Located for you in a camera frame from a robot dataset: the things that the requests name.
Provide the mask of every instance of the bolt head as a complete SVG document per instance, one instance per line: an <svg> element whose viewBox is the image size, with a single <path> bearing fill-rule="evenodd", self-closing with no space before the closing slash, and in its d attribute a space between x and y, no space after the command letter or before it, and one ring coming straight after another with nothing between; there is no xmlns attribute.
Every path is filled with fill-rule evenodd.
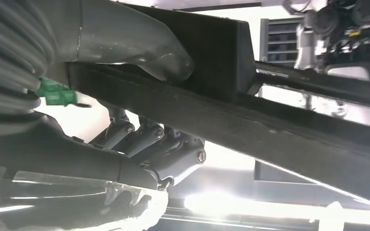
<svg viewBox="0 0 370 231"><path fill-rule="evenodd" d="M158 129L155 132L155 138L157 138L158 140L161 140L164 136L165 136L165 133L164 133L164 130L162 129Z"/></svg>
<svg viewBox="0 0 370 231"><path fill-rule="evenodd" d="M198 164L203 164L203 162L205 162L206 160L206 152L205 150L199 150L198 151L198 154L197 154L197 162Z"/></svg>
<svg viewBox="0 0 370 231"><path fill-rule="evenodd" d="M126 134L130 134L132 131L134 131L134 128L131 126L125 129Z"/></svg>

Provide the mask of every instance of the bright light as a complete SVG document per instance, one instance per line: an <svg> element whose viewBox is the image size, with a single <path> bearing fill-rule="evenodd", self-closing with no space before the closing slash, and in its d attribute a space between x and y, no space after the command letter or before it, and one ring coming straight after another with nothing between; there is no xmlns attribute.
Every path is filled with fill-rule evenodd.
<svg viewBox="0 0 370 231"><path fill-rule="evenodd" d="M215 143L206 141L205 151L207 154L204 166L229 170L254 169L254 158L242 153L235 152Z"/></svg>
<svg viewBox="0 0 370 231"><path fill-rule="evenodd" d="M236 198L223 192L209 192L189 196L185 200L185 207L207 215L237 214L268 218L328 219L370 225L369 210L344 208L332 210L331 207L259 202Z"/></svg>
<svg viewBox="0 0 370 231"><path fill-rule="evenodd" d="M329 218L320 218L318 223L318 231L343 231L344 230L344 221L341 220L341 212L343 207L341 204L336 201L326 207L328 214L331 216Z"/></svg>

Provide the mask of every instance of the metal rod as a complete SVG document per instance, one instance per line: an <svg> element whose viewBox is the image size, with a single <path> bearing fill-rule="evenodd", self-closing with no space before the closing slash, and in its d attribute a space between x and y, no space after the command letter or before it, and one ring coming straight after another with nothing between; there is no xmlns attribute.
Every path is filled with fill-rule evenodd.
<svg viewBox="0 0 370 231"><path fill-rule="evenodd" d="M263 62L256 62L256 68L264 83L370 107L370 82Z"/></svg>

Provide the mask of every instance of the black bar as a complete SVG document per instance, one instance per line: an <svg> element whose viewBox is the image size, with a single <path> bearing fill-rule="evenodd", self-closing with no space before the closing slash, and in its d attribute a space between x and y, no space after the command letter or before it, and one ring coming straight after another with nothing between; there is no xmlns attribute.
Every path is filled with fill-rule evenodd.
<svg viewBox="0 0 370 231"><path fill-rule="evenodd" d="M256 62L264 83L370 107L370 82Z"/></svg>
<svg viewBox="0 0 370 231"><path fill-rule="evenodd" d="M176 9L176 10L185 11L185 12L199 12L199 11L216 11L216 10L237 9L237 8L246 8L246 7L260 7L260 6L262 6L261 2L248 2L248 3L216 5L216 6L199 6L199 7Z"/></svg>
<svg viewBox="0 0 370 231"><path fill-rule="evenodd" d="M249 95L224 103L101 65L71 64L70 78L84 94L370 200L370 127Z"/></svg>

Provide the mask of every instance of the gray pipe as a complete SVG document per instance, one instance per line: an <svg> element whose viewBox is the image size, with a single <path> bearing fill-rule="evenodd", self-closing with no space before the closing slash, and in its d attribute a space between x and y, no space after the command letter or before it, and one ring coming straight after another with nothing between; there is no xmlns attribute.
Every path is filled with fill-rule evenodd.
<svg viewBox="0 0 370 231"><path fill-rule="evenodd" d="M314 69L316 67L316 40L313 31L306 31L303 23L296 29L298 57L294 68Z"/></svg>
<svg viewBox="0 0 370 231"><path fill-rule="evenodd" d="M57 42L57 61L134 64L179 82L194 70L189 54L160 21L109 0L34 0Z"/></svg>

